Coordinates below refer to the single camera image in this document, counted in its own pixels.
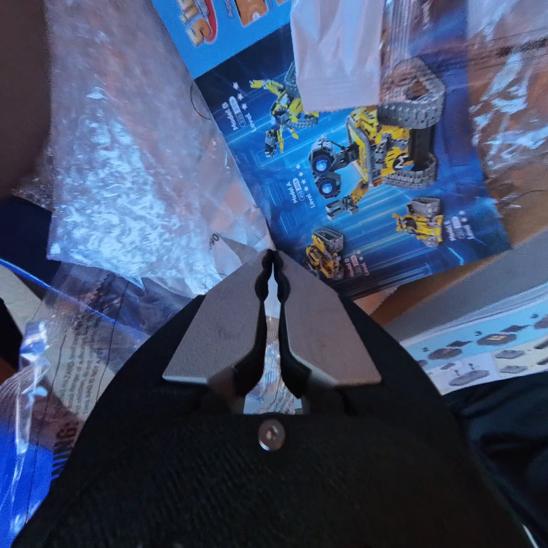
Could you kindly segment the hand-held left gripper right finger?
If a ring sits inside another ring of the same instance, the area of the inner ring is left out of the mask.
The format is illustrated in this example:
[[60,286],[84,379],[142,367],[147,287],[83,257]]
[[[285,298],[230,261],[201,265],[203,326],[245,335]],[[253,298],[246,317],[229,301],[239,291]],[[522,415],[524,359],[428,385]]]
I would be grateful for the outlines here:
[[282,251],[273,254],[282,379],[304,413],[344,411],[344,391],[382,377],[339,295]]

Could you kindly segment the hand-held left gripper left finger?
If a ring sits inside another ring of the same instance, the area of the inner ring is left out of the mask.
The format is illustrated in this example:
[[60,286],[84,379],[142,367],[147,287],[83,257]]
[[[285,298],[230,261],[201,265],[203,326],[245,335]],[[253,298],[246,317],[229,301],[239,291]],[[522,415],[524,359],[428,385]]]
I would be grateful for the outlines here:
[[273,251],[262,251],[203,298],[162,378],[208,387],[243,413],[264,371]]

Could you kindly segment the clear plastic bag printed warning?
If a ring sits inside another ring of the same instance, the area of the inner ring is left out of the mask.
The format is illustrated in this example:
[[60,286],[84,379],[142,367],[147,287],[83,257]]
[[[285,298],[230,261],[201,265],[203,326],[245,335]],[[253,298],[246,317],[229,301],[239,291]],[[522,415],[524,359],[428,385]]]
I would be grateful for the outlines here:
[[93,275],[86,304],[53,299],[27,326],[1,386],[1,547],[168,547],[185,489],[249,457],[258,419],[208,387],[162,374],[205,295],[138,290]]

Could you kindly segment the crinkled clear plastic bag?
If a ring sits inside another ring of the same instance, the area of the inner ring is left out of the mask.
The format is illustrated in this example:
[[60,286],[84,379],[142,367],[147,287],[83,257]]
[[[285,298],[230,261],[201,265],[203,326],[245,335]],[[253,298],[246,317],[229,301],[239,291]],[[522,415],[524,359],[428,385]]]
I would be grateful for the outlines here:
[[385,1],[383,76],[463,70],[472,144],[499,210],[547,208],[547,1]]
[[227,144],[151,1],[38,1],[50,127],[5,257],[45,283],[60,263],[206,293],[273,248]]

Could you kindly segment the blue robot kit box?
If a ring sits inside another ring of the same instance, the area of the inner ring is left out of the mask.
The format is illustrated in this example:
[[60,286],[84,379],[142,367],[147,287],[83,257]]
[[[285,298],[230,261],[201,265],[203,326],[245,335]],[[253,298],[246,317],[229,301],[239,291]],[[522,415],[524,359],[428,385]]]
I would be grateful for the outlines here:
[[380,104],[304,106],[291,1],[152,1],[276,248],[360,298],[511,247],[472,143],[466,1],[381,1]]

